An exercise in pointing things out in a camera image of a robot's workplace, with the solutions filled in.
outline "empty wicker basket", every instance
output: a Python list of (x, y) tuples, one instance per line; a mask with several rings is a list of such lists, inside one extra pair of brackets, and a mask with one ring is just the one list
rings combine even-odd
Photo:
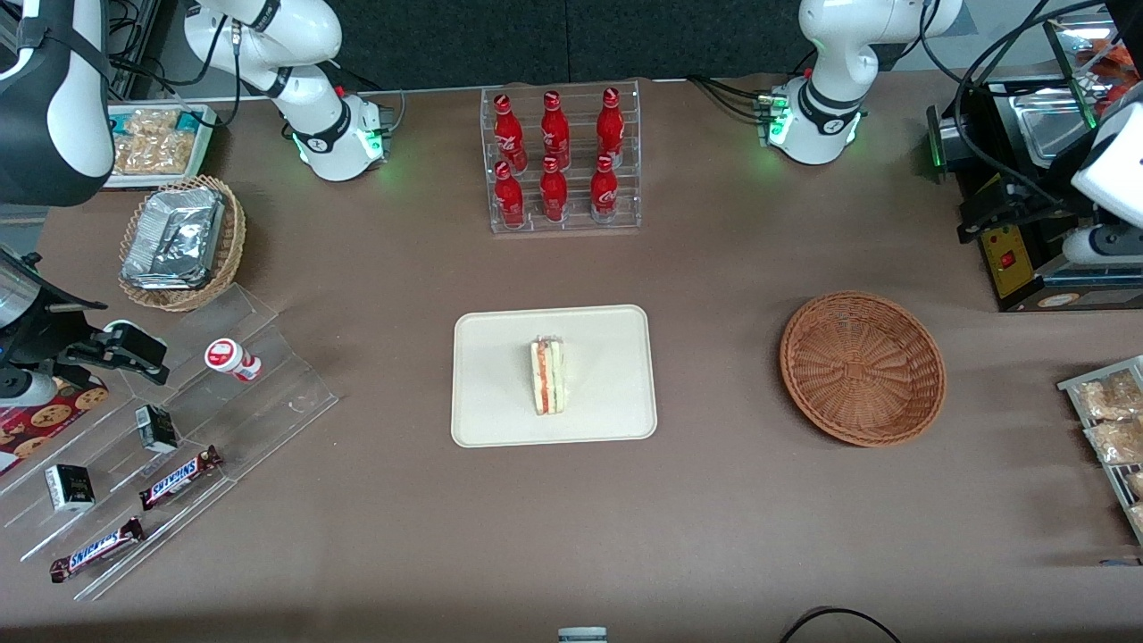
[(933, 337), (905, 308), (868, 292), (833, 292), (798, 310), (782, 337), (781, 367), (806, 417), (858, 447), (917, 437), (944, 403)]
[[(213, 176), (194, 176), (163, 185), (159, 187), (159, 191), (189, 190), (191, 187), (213, 187), (226, 199), (226, 211), (223, 214), (222, 231), (215, 248), (214, 274), (210, 276), (210, 281), (198, 290), (145, 290), (131, 286), (120, 276), (119, 286), (135, 303), (150, 307), (161, 307), (170, 312), (185, 312), (207, 304), (234, 282), (238, 264), (242, 259), (242, 243), (246, 241), (246, 214), (242, 211), (242, 203), (238, 202), (234, 192), (231, 192), (225, 183)], [(135, 208), (135, 216), (127, 224), (123, 241), (119, 244), (120, 260), (127, 259), (127, 251), (135, 239), (135, 228), (138, 226), (139, 215), (145, 202), (144, 199)]]

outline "acrylic display rack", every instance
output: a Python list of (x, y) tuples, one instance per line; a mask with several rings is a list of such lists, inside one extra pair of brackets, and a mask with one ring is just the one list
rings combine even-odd
[[(615, 199), (615, 219), (608, 224), (591, 218), (591, 177), (596, 172), (598, 139), (596, 120), (602, 110), (604, 90), (614, 87), (620, 91), (623, 112), (623, 163), (615, 168), (620, 188)], [(543, 176), (544, 143), (539, 121), (544, 116), (544, 93), (559, 91), (572, 130), (572, 164), (563, 170), (568, 182), (567, 217), (560, 223), (550, 220), (543, 212), (539, 178)], [(523, 128), (523, 146), (528, 152), (528, 167), (517, 175), (523, 188), (525, 224), (519, 228), (504, 225), (496, 207), (496, 176), (494, 166), (502, 160), (496, 145), (496, 111), (493, 98), (505, 94), (512, 101), (512, 112)], [(535, 232), (606, 232), (624, 227), (639, 227), (642, 222), (640, 182), (642, 178), (641, 112), (639, 83), (592, 82), (581, 85), (550, 85), (544, 87), (499, 87), (480, 93), (480, 130), (485, 148), (485, 179), (488, 184), (488, 211), (493, 232), (528, 234)]]
[[(22, 561), (48, 569), (139, 516), (147, 539), (110, 561), (94, 563), (62, 585), (77, 601), (95, 600), (155, 553), (246, 474), (277, 451), (337, 399), (314, 370), (290, 349), (271, 324), (275, 313), (234, 284), (215, 300), (184, 316), (163, 340), (166, 386), (134, 375), (101, 373), (111, 396), (34, 455), (0, 477), (2, 537), (15, 542)], [(211, 371), (202, 361), (210, 341), (227, 337), (262, 359), (257, 380), (243, 384)], [(179, 434), (173, 453), (143, 449), (135, 410), (152, 403), (170, 413)], [(224, 464), (194, 481), (173, 499), (143, 512), (138, 492), (214, 445)], [(86, 467), (95, 489), (95, 507), (78, 514), (55, 513), (43, 469), (65, 464)]]

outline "table surface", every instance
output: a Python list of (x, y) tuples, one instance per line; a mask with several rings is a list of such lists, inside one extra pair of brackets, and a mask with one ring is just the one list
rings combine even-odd
[[(689, 85), (641, 88), (642, 230), (555, 239), (489, 232), (478, 91), (410, 95), (392, 161), (344, 184), (243, 103), (207, 164), (249, 217), (239, 281), (342, 402), (97, 602), (0, 538), (5, 641), (776, 641), (817, 605), (911, 643), (1143, 627), (1143, 569), (1096, 566), (1137, 548), (1055, 389), (1140, 353), (1143, 325), (996, 312), (956, 185), (920, 174), (925, 107), (953, 87), (885, 74), (825, 167), (760, 148)], [(111, 304), (93, 323), (161, 332), (176, 316), (115, 281), (138, 199), (54, 211), (41, 265)], [(786, 320), (840, 289), (901, 303), (944, 352), (944, 411), (909, 444), (838, 443), (783, 389)], [(457, 318), (620, 303), (649, 315), (652, 439), (453, 443)], [(874, 634), (831, 617), (801, 641)]]

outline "small bottle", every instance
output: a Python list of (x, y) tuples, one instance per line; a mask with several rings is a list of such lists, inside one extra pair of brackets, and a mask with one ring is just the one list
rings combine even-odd
[(615, 194), (620, 182), (612, 171), (612, 156), (600, 154), (596, 162), (596, 175), (591, 177), (591, 217), (596, 223), (615, 220)]
[(572, 164), (572, 128), (560, 108), (557, 91), (544, 93), (544, 119), (539, 121), (539, 129), (544, 132), (544, 153), (554, 155), (561, 170), (567, 169)]
[(620, 111), (620, 90), (604, 90), (604, 111), (596, 121), (599, 153), (612, 156), (612, 168), (623, 164), (623, 112)]
[(544, 199), (544, 216), (555, 223), (562, 222), (567, 217), (568, 182), (560, 171), (560, 161), (552, 154), (544, 156), (539, 193)]
[(207, 367), (219, 373), (230, 373), (243, 383), (250, 383), (262, 375), (262, 360), (242, 348), (234, 340), (215, 340), (203, 355)]
[(509, 162), (513, 174), (520, 174), (528, 168), (528, 152), (523, 150), (523, 128), (512, 113), (512, 101), (504, 94), (493, 98), (496, 108), (496, 145), (501, 155)]
[(507, 161), (496, 161), (496, 207), (509, 228), (523, 226), (523, 190), (512, 176)]

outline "coca-cola bottle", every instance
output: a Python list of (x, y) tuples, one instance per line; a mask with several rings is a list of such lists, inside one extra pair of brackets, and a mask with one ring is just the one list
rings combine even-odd
[(523, 190), (512, 176), (507, 161), (496, 161), (496, 207), (506, 227), (523, 226)]
[(615, 194), (620, 182), (612, 171), (612, 156), (600, 154), (596, 162), (596, 175), (591, 177), (591, 217), (596, 223), (615, 220)]
[(523, 151), (523, 128), (512, 113), (512, 101), (504, 94), (493, 98), (496, 108), (496, 145), (501, 155), (509, 162), (513, 174), (520, 174), (528, 167), (528, 152)]
[(560, 161), (552, 154), (544, 156), (544, 176), (539, 178), (539, 194), (544, 199), (544, 216), (559, 223), (567, 215), (568, 182), (560, 171)]
[(612, 167), (623, 164), (623, 112), (620, 111), (620, 90), (608, 87), (604, 90), (604, 111), (596, 121), (599, 137), (599, 153), (612, 156)]
[(560, 169), (567, 169), (572, 164), (572, 129), (568, 116), (560, 108), (557, 91), (544, 93), (544, 119), (539, 121), (539, 130), (544, 132), (544, 153), (554, 155)]

